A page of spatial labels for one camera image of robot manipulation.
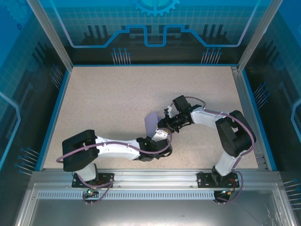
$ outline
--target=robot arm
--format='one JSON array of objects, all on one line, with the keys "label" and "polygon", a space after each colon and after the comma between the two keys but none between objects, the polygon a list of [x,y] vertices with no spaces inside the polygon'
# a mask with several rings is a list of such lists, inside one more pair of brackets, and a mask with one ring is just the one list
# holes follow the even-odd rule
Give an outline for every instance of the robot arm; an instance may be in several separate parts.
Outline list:
[{"label": "robot arm", "polygon": [[168,146],[168,133],[157,129],[152,138],[139,137],[134,140],[109,140],[95,135],[94,130],[83,131],[63,141],[63,156],[85,146],[70,156],[63,157],[63,169],[66,172],[75,172],[84,181],[94,180],[97,170],[92,163],[96,158],[126,158],[129,160],[151,161],[169,155],[172,152],[171,145]]},{"label": "robot arm", "polygon": [[[165,109],[165,118],[158,123],[159,127],[166,127],[171,132],[179,132],[180,128],[195,123],[217,129],[224,149],[222,157],[212,169],[212,178],[218,183],[222,177],[232,172],[241,155],[251,147],[252,140],[249,134],[240,124],[227,117],[227,114],[209,111],[200,105],[191,106],[184,96],[176,98],[173,103],[179,113],[172,117],[169,106]],[[254,133],[240,111],[233,111],[228,115],[245,125],[251,132],[254,142],[256,141]]]}]

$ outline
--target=aluminum frame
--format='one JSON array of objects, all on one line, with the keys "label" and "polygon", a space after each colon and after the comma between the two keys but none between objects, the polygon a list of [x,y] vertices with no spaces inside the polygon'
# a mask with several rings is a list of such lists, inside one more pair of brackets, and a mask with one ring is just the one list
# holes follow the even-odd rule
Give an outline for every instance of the aluminum frame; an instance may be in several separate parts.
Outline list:
[{"label": "aluminum frame", "polygon": [[[197,186],[196,174],[200,171],[210,172],[207,169],[170,169],[170,170],[128,170],[128,169],[101,169],[99,172],[115,174],[113,191],[200,191],[216,190],[203,189]],[[272,191],[278,216],[283,225],[296,226],[297,221],[285,193],[284,186],[277,171],[242,170],[244,177],[244,191]],[[45,170],[33,172],[28,190],[25,194],[19,216],[15,226],[27,226],[33,217],[40,190],[74,191],[71,188],[71,173],[62,170]]]},{"label": "aluminum frame", "polygon": [[37,20],[39,21],[40,25],[44,29],[46,35],[48,36],[50,42],[52,43],[53,47],[55,48],[57,54],[59,55],[60,59],[62,60],[63,64],[65,65],[66,69],[69,72],[71,72],[71,70],[73,68],[73,63],[72,63],[67,51],[65,50],[65,47],[63,46],[60,38],[58,37],[53,25],[51,24],[41,3],[38,0],[27,0],[27,3],[31,7]]},{"label": "aluminum frame", "polygon": [[236,67],[231,67],[231,69],[245,118],[250,124],[257,138],[254,153],[257,160],[258,168],[273,170],[273,167],[271,166],[271,161],[274,160],[271,160],[269,158],[267,148],[263,140],[262,132],[260,130],[260,126],[252,105],[251,97],[247,90],[246,81],[242,75],[242,72],[239,72]]},{"label": "aluminum frame", "polygon": [[271,0],[268,8],[266,9],[262,19],[260,20],[250,42],[248,43],[243,55],[241,56],[238,63],[238,71],[242,72],[247,62],[251,58],[261,38],[265,34],[269,24],[277,13],[283,0]]}]

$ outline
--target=blue printed backdrop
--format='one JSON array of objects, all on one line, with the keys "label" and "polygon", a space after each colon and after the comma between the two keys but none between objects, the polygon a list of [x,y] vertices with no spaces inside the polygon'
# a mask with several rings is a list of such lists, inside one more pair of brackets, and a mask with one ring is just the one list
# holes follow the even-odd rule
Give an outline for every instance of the blue printed backdrop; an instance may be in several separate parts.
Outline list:
[{"label": "blue printed backdrop", "polygon": [[269,2],[41,1],[74,64],[237,63]]},{"label": "blue printed backdrop", "polygon": [[0,31],[0,219],[13,225],[66,69],[26,0],[0,0]]},{"label": "blue printed backdrop", "polygon": [[284,181],[301,180],[300,11],[301,1],[283,1],[246,67]]}]

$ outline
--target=speckled tabletop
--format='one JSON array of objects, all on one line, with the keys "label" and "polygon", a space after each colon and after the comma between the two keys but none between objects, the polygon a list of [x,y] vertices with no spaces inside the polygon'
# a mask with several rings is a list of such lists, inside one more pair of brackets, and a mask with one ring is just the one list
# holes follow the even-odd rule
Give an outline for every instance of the speckled tabletop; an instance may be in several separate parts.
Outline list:
[{"label": "speckled tabletop", "polygon": [[[55,161],[62,141],[87,129],[108,139],[145,137],[144,117],[153,111],[163,117],[163,109],[180,95],[201,98],[210,110],[242,111],[230,67],[74,67],[44,168],[63,168]],[[172,147],[172,155],[151,162],[97,158],[95,163],[113,169],[210,169],[223,152],[217,131],[195,124],[174,133]],[[238,168],[257,168],[254,153]]]}]

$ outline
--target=blue border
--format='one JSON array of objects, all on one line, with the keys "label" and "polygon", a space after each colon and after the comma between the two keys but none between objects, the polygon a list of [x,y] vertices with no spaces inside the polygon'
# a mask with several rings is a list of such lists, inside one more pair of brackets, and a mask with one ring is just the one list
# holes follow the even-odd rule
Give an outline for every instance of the blue border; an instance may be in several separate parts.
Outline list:
[{"label": "blue border", "polygon": [[298,107],[299,105],[301,105],[301,98],[300,98],[299,100],[297,100],[297,101],[293,104],[292,115],[291,115],[291,122],[292,122],[292,124],[293,124],[293,127],[294,127],[294,129],[295,129],[295,131],[296,131],[296,134],[297,134],[297,136],[298,136],[298,138],[299,138],[299,141],[300,141],[300,143],[301,143],[301,133],[300,133],[300,130],[299,130],[299,128],[298,128],[298,126],[297,126],[297,123],[296,123],[296,121],[295,121],[296,110],[297,110],[297,107]]},{"label": "blue border", "polygon": [[36,165],[36,168],[35,168],[36,171],[42,170],[42,167],[44,165],[44,162],[45,162],[45,159],[46,159],[46,156],[47,156],[46,154],[47,154],[47,151],[48,151],[48,148],[49,148],[49,145],[50,145],[50,141],[51,141],[53,132],[55,130],[56,121],[57,121],[58,115],[60,113],[61,106],[62,106],[62,103],[63,103],[63,99],[64,99],[64,96],[65,96],[65,93],[66,93],[66,90],[67,90],[70,75],[71,75],[71,73],[67,70],[66,73],[65,73],[62,85],[61,85],[62,89],[60,89],[60,92],[58,93],[57,100],[56,100],[56,103],[55,103],[55,107],[54,107],[53,112],[52,112],[52,116],[51,116],[51,119],[50,119],[50,122],[49,122],[49,126],[48,126],[48,129],[47,129],[45,139],[44,139],[44,142],[43,142],[43,145],[42,145],[42,148],[41,148],[41,152],[40,152],[40,155],[39,155],[39,158],[38,158],[38,162],[37,162],[37,165]]},{"label": "blue border", "polygon": [[16,103],[14,102],[14,100],[8,98],[8,97],[7,97],[4,93],[2,93],[2,92],[0,92],[0,97],[2,97],[3,99],[5,99],[5,100],[9,103],[9,105],[11,105],[11,106],[15,109],[16,115],[17,115],[17,122],[16,122],[16,124],[15,124],[14,130],[13,130],[13,132],[12,132],[11,135],[10,135],[10,138],[9,138],[9,140],[8,140],[8,144],[6,145],[5,150],[4,150],[4,153],[3,153],[2,157],[1,157],[1,160],[0,160],[0,171],[1,171],[2,166],[3,166],[3,164],[4,164],[4,161],[5,161],[5,159],[6,159],[7,155],[8,155],[9,149],[10,149],[12,143],[13,143],[13,140],[14,140],[15,135],[16,135],[16,133],[17,133],[17,130],[18,130],[18,128],[19,128],[19,125],[20,125],[20,123],[21,123],[21,115],[20,115],[19,106],[18,106],[18,104],[16,104]]},{"label": "blue border", "polygon": [[220,64],[220,65],[210,65],[210,64],[207,64],[207,65],[204,65],[204,64],[156,64],[156,65],[74,65],[74,67],[120,67],[120,66],[123,66],[123,67],[139,67],[139,66],[209,66],[209,67],[212,67],[212,66],[234,66],[236,67],[237,64]]},{"label": "blue border", "polygon": [[258,121],[258,125],[259,125],[259,129],[260,129],[260,132],[261,132],[261,136],[262,136],[265,148],[267,150],[267,155],[268,155],[268,158],[269,158],[269,163],[271,165],[272,171],[277,171],[277,167],[276,167],[275,160],[274,160],[274,157],[273,157],[273,154],[272,154],[272,151],[271,151],[271,147],[269,145],[268,138],[267,138],[267,135],[265,133],[265,130],[264,130],[264,127],[263,127],[263,123],[261,121],[261,117],[259,115],[259,111],[258,111],[256,102],[255,102],[255,99],[254,99],[254,96],[253,96],[253,92],[252,92],[252,89],[251,89],[251,86],[250,86],[250,83],[249,83],[249,80],[248,80],[248,77],[246,75],[245,70],[243,70],[243,77],[245,79],[246,88],[248,90],[248,93],[249,93],[249,96],[250,96],[250,99],[251,99],[251,102],[252,102],[252,105],[253,105],[253,109],[254,109],[254,112],[255,112],[255,116],[256,116],[256,119]]},{"label": "blue border", "polygon": [[73,48],[106,48],[119,34],[121,33],[130,33],[130,29],[131,28],[142,28],[143,29],[143,34],[144,34],[144,44],[145,46],[147,47],[163,47],[166,45],[166,39],[167,39],[167,29],[168,28],[180,28],[181,29],[181,32],[185,32],[185,33],[191,33],[192,35],[195,36],[195,38],[200,42],[202,43],[205,47],[238,47],[240,46],[241,42],[243,41],[243,38],[249,28],[249,25],[254,17],[254,14],[261,2],[261,0],[258,0],[257,4],[255,5],[253,11],[252,11],[252,14],[250,15],[250,18],[248,20],[248,22],[246,23],[246,26],[240,36],[240,39],[238,41],[237,44],[227,44],[227,45],[224,45],[224,44],[206,44],[205,41],[195,32],[195,30],[192,30],[192,29],[185,29],[185,25],[184,24],[168,24],[168,25],[165,25],[164,29],[163,29],[163,43],[162,44],[149,44],[148,43],[148,36],[147,36],[147,28],[145,25],[142,25],[142,24],[128,24],[126,25],[126,29],[125,30],[117,30],[113,35],[112,37],[110,37],[110,39],[104,44],[104,45],[84,45],[84,46],[76,46],[73,44],[72,40],[71,40],[71,37],[69,36],[68,32],[67,32],[67,29],[60,17],[60,14],[58,13],[55,5],[54,5],[54,2],[53,0],[50,1],[51,2],[51,5],[53,7],[53,10],[57,16],[57,19],[59,20],[60,24],[61,24],[61,27],[66,35],[66,38],[69,42],[69,44],[73,47]]}]

